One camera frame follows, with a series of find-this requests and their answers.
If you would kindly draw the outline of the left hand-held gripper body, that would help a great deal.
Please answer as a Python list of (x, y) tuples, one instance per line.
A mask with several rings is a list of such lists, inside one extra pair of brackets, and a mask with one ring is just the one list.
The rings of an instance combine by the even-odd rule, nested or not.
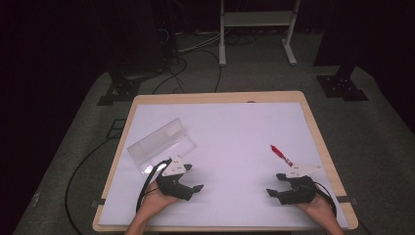
[(179, 182), (186, 172), (180, 157), (169, 159), (156, 179), (161, 192), (166, 196), (189, 201), (193, 196), (192, 188)]

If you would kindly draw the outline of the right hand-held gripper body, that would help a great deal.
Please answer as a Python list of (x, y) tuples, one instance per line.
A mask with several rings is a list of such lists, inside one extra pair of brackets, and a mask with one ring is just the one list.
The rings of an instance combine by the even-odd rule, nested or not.
[(278, 200), (282, 205), (310, 203), (319, 191), (310, 173), (320, 169), (320, 166), (294, 164), (292, 169), (284, 173), (288, 178), (291, 190), (279, 192)]

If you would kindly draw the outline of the black stand base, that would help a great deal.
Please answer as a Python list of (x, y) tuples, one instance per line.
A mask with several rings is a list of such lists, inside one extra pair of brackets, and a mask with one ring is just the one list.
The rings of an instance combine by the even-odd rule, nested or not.
[(367, 96), (350, 78), (353, 70), (354, 66), (340, 66), (335, 74), (318, 75), (317, 80), (325, 95), (345, 101), (367, 101)]
[(132, 101), (138, 94), (141, 80), (128, 79), (123, 75), (110, 75), (111, 84), (99, 101), (98, 106), (110, 106), (114, 102)]

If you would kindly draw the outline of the white metal stand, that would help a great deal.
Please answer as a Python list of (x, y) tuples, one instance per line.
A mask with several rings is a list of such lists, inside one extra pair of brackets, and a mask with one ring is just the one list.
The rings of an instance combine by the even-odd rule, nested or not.
[(220, 0), (220, 25), (219, 25), (219, 59), (221, 66), (226, 65), (226, 45), (225, 29), (229, 27), (245, 26), (286, 26), (288, 32), (282, 39), (282, 45), (289, 64), (295, 66), (298, 62), (291, 47), (291, 40), (294, 33), (300, 0), (295, 0), (295, 4), (290, 11), (268, 11), (268, 12), (226, 12), (225, 0)]

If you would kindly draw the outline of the red pen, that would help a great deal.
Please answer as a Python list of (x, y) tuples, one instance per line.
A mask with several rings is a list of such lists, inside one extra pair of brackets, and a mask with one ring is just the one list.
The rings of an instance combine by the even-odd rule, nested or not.
[(289, 167), (292, 167), (294, 164), (287, 159), (284, 154), (274, 145), (270, 145), (271, 151), (277, 155), (280, 159), (282, 159)]

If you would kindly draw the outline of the wooden table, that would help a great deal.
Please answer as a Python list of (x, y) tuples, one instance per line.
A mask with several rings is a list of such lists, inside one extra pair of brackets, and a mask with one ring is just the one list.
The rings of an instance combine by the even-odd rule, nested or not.
[[(125, 128), (121, 135), (113, 165), (108, 176), (108, 180), (103, 192), (102, 198), (107, 199), (109, 190), (111, 188), (117, 164), (121, 155), (121, 144), (126, 139), (126, 132), (133, 120), (133, 116), (137, 108), (141, 105), (185, 105), (185, 104), (234, 104), (234, 103), (298, 103), (300, 104), (302, 111), (305, 115), (305, 121), (309, 127), (311, 135), (316, 144), (317, 151), (320, 155), (322, 165), (320, 169), (311, 173), (311, 178), (322, 185), (324, 185), (334, 198), (338, 213), (337, 219), (341, 227), (345, 230), (351, 230), (357, 227), (358, 221), (353, 208), (350, 203), (339, 203), (337, 196), (346, 196), (343, 184), (338, 177), (336, 168), (332, 162), (330, 154), (324, 143), (323, 137), (314, 119), (311, 109), (308, 103), (300, 91), (269, 91), (269, 92), (233, 92), (233, 93), (201, 93), (201, 94), (168, 94), (168, 95), (139, 95), (132, 103)], [(129, 225), (110, 225), (102, 226), (99, 223), (99, 219), (103, 212), (104, 206), (99, 206), (93, 221), (93, 228), (99, 232), (122, 232)], [(313, 230), (313, 229), (296, 229), (296, 228), (278, 228), (276, 230), (270, 230), (267, 228), (259, 228), (252, 230), (242, 229), (202, 229), (197, 230), (192, 227), (167, 227), (162, 229), (156, 229), (150, 226), (149, 229), (153, 232), (177, 232), (177, 231), (193, 231), (193, 232), (209, 232), (209, 231), (223, 231), (223, 232), (243, 232), (243, 231), (278, 231), (278, 230)]]

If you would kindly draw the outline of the person's left hand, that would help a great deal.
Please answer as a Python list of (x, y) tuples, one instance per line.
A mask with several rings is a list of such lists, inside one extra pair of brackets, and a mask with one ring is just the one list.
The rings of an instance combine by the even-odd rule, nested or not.
[(178, 202), (177, 198), (164, 195), (159, 189), (157, 182), (153, 181), (145, 192), (138, 213), (147, 217), (153, 217), (176, 202)]

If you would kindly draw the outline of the clear plastic pencil case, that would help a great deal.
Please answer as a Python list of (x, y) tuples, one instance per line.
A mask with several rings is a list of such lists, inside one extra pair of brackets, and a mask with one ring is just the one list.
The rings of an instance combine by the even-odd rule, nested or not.
[(128, 154), (144, 175), (158, 163), (168, 159), (184, 158), (197, 148), (196, 142), (187, 134), (181, 119), (176, 118), (126, 148)]

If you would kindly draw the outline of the white table mat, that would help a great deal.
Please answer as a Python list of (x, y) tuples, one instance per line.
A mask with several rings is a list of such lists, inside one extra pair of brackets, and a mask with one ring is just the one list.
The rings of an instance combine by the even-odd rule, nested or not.
[(286, 191), (276, 174), (288, 165), (321, 166), (316, 144), (298, 103), (141, 105), (121, 144), (121, 155), (99, 219), (102, 226), (131, 222), (145, 175), (126, 148), (180, 118), (197, 148), (182, 158), (193, 167), (181, 181), (201, 192), (156, 215), (150, 226), (202, 229), (313, 229), (315, 223), (294, 206), (283, 206), (266, 189)]

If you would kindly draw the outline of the person's right hand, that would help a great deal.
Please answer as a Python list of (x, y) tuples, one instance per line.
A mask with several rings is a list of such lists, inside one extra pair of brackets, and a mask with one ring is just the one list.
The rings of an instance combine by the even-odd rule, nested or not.
[(334, 215), (330, 204), (320, 195), (316, 195), (310, 203), (297, 204), (297, 207), (315, 220)]

